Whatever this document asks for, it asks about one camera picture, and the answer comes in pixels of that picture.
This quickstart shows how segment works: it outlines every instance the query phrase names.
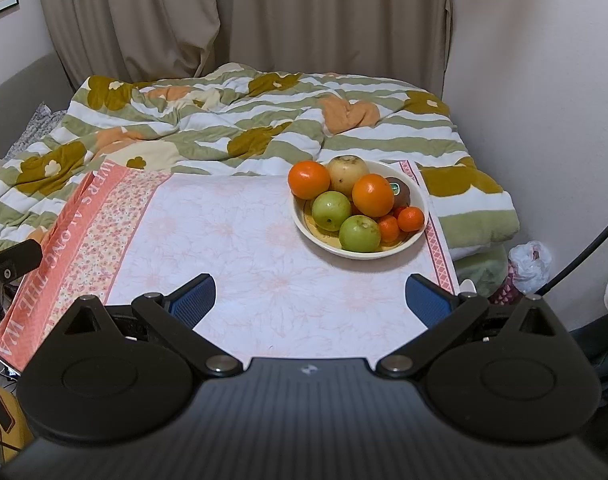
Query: logo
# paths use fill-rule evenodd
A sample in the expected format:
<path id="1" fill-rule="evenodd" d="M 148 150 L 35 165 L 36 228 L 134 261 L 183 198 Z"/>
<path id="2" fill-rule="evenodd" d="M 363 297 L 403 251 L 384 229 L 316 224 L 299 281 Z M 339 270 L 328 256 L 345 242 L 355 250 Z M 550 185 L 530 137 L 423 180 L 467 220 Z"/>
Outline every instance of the logo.
<path id="1" fill-rule="evenodd" d="M 300 368 L 300 371 L 303 374 L 306 374 L 309 377 L 311 377 L 311 375 L 313 375 L 314 373 L 316 373 L 318 371 L 318 367 L 316 367 L 315 365 L 307 365 L 303 368 Z"/>

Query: white bowl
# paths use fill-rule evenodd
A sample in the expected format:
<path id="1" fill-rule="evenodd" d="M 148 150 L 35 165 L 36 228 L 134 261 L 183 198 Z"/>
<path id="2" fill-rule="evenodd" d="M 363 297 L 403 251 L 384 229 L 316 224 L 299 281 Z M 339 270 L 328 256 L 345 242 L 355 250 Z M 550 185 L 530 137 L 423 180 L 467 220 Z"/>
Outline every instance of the white bowl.
<path id="1" fill-rule="evenodd" d="M 395 177 L 404 182 L 410 190 L 411 205 L 420 208 L 424 213 L 424 225 L 422 228 L 398 246 L 386 251 L 377 251 L 375 253 L 354 253 L 353 251 L 345 251 L 344 249 L 333 247 L 315 237 L 306 226 L 306 221 L 304 218 L 304 206 L 306 201 L 292 197 L 292 201 L 290 202 L 290 212 L 293 216 L 295 225 L 306 238 L 329 253 L 337 254 L 338 256 L 343 256 L 344 258 L 349 258 L 351 260 L 377 260 L 379 258 L 386 258 L 387 256 L 401 253 L 401 251 L 409 248 L 422 237 L 422 234 L 426 229 L 426 223 L 428 222 L 427 199 L 424 197 L 424 193 L 420 187 L 411 177 L 405 173 L 402 173 L 401 171 L 394 170 L 392 167 L 384 164 L 383 162 L 375 162 L 373 160 L 366 160 L 365 162 L 371 173 L 380 174 L 384 178 Z"/>

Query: floral blanket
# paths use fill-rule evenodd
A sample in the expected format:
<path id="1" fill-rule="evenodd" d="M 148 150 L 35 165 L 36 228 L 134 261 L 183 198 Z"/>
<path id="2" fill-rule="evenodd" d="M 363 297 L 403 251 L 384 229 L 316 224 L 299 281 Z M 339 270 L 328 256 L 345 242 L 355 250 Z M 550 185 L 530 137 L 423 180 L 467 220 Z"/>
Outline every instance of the floral blanket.
<path id="1" fill-rule="evenodd" d="M 92 76 L 59 127 L 0 170 L 0 250 L 42 240 L 104 160 L 149 171 L 286 175 L 341 154 L 414 160 L 454 260 L 517 232 L 508 193 L 479 171 L 435 95 L 385 78 L 262 73 L 137 84 Z"/>

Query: plastic bag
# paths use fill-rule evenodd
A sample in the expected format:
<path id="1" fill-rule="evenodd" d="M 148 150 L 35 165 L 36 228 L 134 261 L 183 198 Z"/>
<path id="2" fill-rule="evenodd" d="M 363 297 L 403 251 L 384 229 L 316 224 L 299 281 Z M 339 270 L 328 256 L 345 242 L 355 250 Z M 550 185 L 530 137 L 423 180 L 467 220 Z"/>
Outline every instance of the plastic bag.
<path id="1" fill-rule="evenodd" d="M 513 285 L 522 294 L 532 294 L 548 283 L 552 257 L 542 242 L 518 245 L 508 253 L 513 265 Z"/>

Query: gray couch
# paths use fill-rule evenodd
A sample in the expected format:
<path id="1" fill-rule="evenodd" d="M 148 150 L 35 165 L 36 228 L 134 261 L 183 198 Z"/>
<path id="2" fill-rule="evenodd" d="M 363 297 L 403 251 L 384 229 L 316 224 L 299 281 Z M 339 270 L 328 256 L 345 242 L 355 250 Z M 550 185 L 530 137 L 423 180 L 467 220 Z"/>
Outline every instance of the gray couch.
<path id="1" fill-rule="evenodd" d="M 41 102 L 66 110 L 73 97 L 57 54 L 38 59 L 0 85 L 0 158 L 24 131 Z"/>

